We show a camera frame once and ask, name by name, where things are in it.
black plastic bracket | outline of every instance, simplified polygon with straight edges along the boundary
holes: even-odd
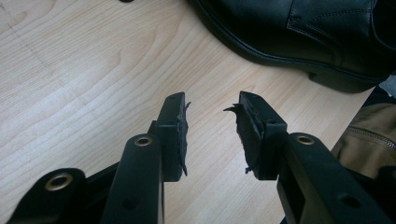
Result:
[[[236,114],[248,170],[276,180],[288,223],[392,223],[319,139],[286,132],[287,124],[259,95],[240,92]]]
[[[8,223],[163,223],[163,182],[187,175],[188,105],[184,92],[168,96],[148,133],[95,175],[68,168],[42,176]]]

tan leather bag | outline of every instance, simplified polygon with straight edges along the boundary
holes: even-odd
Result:
[[[332,154],[346,168],[376,178],[378,169],[396,165],[396,105],[362,108]]]

shoe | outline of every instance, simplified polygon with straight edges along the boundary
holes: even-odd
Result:
[[[394,0],[189,1],[221,42],[254,63],[302,69],[346,92],[396,70]]]

shoe sole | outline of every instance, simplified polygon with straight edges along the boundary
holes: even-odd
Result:
[[[199,18],[215,37],[228,48],[254,63],[300,69],[307,72],[312,81],[337,91],[349,93],[367,91],[386,79],[386,77],[363,77],[346,70],[330,67],[325,63],[278,57],[260,52],[233,35],[209,13],[200,0],[190,0],[190,3],[195,6]]]

wood grain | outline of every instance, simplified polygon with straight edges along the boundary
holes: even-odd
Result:
[[[87,176],[120,159],[164,98],[184,91],[189,176],[165,184],[167,223],[279,223],[275,182],[245,175],[240,91],[332,147],[370,91],[345,94],[301,71],[250,63],[185,0],[0,0],[0,223],[42,175]]]

